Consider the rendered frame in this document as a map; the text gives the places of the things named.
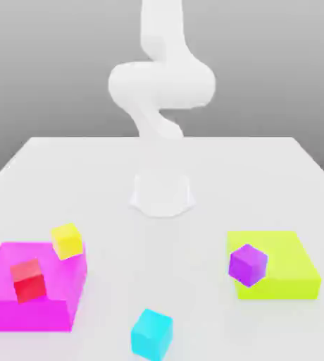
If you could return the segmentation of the small red cube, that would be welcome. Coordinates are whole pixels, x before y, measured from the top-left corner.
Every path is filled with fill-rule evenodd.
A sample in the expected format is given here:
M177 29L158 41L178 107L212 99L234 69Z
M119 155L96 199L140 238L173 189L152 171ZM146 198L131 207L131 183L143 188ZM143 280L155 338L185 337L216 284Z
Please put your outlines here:
M10 266L17 301L28 302L46 296L44 275L38 259L30 259Z

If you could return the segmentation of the small purple cube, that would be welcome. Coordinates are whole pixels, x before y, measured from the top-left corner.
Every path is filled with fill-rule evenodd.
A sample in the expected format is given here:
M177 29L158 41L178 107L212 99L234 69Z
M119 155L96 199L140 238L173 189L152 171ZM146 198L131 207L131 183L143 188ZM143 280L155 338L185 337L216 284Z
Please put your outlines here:
M250 244L230 254L228 274L250 288L266 276L268 255Z

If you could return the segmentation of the large magenta box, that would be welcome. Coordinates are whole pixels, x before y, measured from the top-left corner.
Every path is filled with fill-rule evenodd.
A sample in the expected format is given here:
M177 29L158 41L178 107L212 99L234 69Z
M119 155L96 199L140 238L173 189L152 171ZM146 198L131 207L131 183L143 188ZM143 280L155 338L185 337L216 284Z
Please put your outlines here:
M19 303L11 267L39 261L46 295ZM70 331L87 276L86 253L60 260L51 243L0 244L0 331Z

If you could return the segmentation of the large lime yellow box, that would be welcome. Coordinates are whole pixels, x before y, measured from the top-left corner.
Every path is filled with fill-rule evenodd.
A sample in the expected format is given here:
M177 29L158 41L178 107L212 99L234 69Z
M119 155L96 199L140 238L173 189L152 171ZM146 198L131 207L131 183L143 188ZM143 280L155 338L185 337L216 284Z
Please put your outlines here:
M248 288L232 277L241 300L313 300L318 297L321 277L293 231L227 232L230 254L250 244L268 255L266 276Z

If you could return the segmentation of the small yellow cube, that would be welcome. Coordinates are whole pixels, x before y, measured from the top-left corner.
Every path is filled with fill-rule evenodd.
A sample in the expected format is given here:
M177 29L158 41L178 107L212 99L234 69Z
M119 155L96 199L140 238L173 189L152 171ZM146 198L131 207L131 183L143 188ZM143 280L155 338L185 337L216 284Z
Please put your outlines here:
M64 224L51 230L53 248L60 260L83 253L82 237L74 223Z

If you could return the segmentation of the small cyan cube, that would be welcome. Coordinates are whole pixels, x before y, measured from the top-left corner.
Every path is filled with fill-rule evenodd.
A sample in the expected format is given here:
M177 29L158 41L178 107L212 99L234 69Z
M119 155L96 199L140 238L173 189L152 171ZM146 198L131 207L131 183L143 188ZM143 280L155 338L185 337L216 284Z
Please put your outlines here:
M131 349L149 361L162 361L173 339L173 319L145 309L131 330Z

